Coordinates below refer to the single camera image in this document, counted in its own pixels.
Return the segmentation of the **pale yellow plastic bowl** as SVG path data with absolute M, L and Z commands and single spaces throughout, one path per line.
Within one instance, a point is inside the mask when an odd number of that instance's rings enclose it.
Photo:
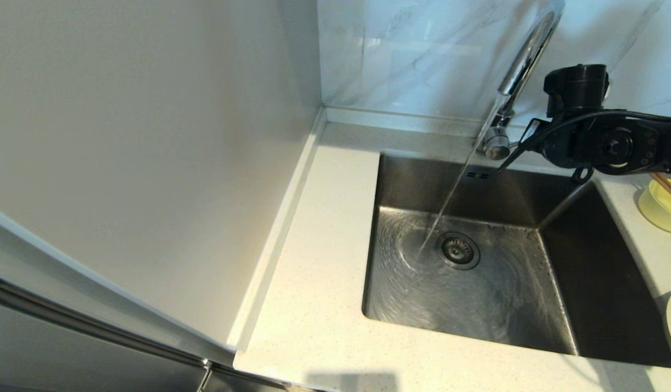
M 652 179 L 640 194 L 637 206 L 650 223 L 671 232 L 671 194 Z

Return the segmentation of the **stainless steel sink basin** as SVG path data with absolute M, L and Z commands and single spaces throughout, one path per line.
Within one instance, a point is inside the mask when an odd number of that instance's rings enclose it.
M 380 156 L 363 315 L 535 350 L 671 368 L 663 317 L 594 181 L 468 166 L 418 260 L 459 163 Z M 438 258 L 440 234 L 480 263 Z

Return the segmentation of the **running water stream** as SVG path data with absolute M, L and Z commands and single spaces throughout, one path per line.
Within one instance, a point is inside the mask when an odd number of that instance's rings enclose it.
M 493 105 L 492 105 L 490 111 L 488 112 L 488 115 L 486 116 L 485 121 L 483 121 L 482 127 L 480 127 L 480 131 L 478 132 L 477 137 L 475 138 L 475 141 L 472 144 L 472 148 L 470 149 L 470 152 L 468 153 L 464 163 L 462 164 L 462 168 L 460 169 L 460 171 L 458 172 L 458 174 L 454 178 L 454 181 L 452 182 L 452 186 L 450 187 L 450 190 L 448 191 L 448 194 L 447 194 L 447 196 L 445 197 L 445 199 L 442 203 L 442 207 L 434 215 L 434 218 L 432 220 L 432 224 L 429 226 L 429 228 L 428 228 L 428 230 L 425 234 L 425 237 L 423 239 L 423 242 L 421 243 L 420 247 L 418 248 L 418 250 L 415 253 L 415 256 L 414 256 L 415 260 L 418 260 L 420 258 L 420 256 L 423 255 L 423 253 L 425 252 L 425 250 L 427 248 L 427 245 L 428 245 L 428 242 L 432 238 L 432 235 L 433 235 L 435 229 L 437 228 L 438 224 L 440 223 L 440 220 L 442 220 L 443 214 L 444 214 L 445 210 L 447 209 L 448 204 L 451 202 L 451 199 L 453 198 L 453 196 L 456 192 L 456 189 L 458 188 L 458 186 L 460 184 L 460 181 L 461 181 L 462 177 L 464 176 L 464 173 L 465 173 L 465 171 L 468 167 L 468 164 L 470 163 L 470 161 L 472 161 L 473 154 L 475 154 L 478 147 L 480 147 L 480 144 L 482 144 L 482 142 L 484 141 L 485 136 L 486 136 L 487 132 L 489 131 L 489 129 L 492 125 L 492 122 L 494 121 L 494 118 L 497 116 L 497 114 L 499 114 L 503 105 L 507 104 L 509 99 L 510 99 L 510 95 L 505 94 L 505 93 L 498 93 L 497 96 L 495 97 L 495 101 L 493 102 Z

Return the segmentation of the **round metal drain strainer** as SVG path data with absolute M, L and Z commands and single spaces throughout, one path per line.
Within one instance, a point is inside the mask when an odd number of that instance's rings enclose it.
M 472 270 L 480 263 L 481 252 L 475 241 L 463 233 L 447 231 L 435 243 L 438 258 L 455 270 Z

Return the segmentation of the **beige tall cabinet panel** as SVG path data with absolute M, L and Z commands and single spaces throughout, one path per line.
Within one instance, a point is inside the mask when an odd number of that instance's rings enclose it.
M 0 0 L 0 224 L 236 349 L 321 109 L 316 0 Z

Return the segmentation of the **chrome gooseneck faucet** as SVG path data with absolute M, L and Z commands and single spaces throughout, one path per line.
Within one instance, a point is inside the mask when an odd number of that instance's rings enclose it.
M 478 132 L 477 141 L 473 145 L 478 155 L 493 161 L 506 159 L 510 155 L 507 126 L 515 115 L 513 106 L 557 29 L 564 9 L 565 0 L 547 0 L 545 7 L 535 17 Z

